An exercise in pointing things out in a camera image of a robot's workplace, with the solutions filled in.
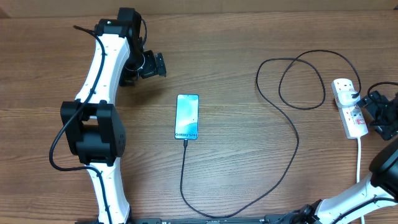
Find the Samsung Galaxy smartphone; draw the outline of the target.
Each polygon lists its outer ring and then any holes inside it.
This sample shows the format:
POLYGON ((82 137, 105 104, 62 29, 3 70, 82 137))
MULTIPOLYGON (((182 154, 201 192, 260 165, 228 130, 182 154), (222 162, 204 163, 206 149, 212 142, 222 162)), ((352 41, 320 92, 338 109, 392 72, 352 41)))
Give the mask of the Samsung Galaxy smartphone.
POLYGON ((177 95, 175 114, 175 139, 198 138, 198 95, 177 95))

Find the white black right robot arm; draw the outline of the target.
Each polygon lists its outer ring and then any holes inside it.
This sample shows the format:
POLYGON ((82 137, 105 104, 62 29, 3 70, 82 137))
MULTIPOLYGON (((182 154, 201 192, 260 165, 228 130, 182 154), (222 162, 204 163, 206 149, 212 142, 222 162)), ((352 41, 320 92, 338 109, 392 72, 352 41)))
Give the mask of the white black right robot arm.
MULTIPOLYGON (((360 97, 352 87, 332 87, 343 127, 348 139, 358 141, 368 133, 363 115, 356 103, 360 97)), ((372 161, 370 173, 341 194, 319 200, 302 207, 291 223, 349 223, 374 210, 397 205, 397 148, 392 144, 385 147, 372 161)))

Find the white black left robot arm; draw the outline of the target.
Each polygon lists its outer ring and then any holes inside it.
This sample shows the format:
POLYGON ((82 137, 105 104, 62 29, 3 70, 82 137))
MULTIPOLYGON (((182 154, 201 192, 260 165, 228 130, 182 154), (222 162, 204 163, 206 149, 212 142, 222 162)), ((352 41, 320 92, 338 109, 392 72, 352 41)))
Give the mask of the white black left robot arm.
POLYGON ((162 54, 144 49, 147 38, 140 31, 146 27, 135 9, 122 7, 116 19, 101 19, 86 30, 96 41, 93 61, 75 99, 60 108, 63 127, 54 141, 66 135, 80 161, 77 170, 89 173, 99 208, 95 223, 134 221, 121 177, 126 132, 115 102, 119 87, 167 74, 162 54))

